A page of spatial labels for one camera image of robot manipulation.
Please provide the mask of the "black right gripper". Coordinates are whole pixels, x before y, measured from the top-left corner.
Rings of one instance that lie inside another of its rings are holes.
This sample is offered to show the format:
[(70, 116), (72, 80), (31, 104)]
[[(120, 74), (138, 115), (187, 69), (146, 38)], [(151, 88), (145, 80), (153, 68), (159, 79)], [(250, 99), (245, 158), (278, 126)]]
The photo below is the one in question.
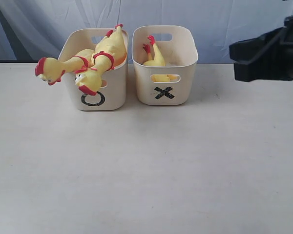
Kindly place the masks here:
[(293, 80), (293, 15), (284, 26), (229, 46), (237, 81)]

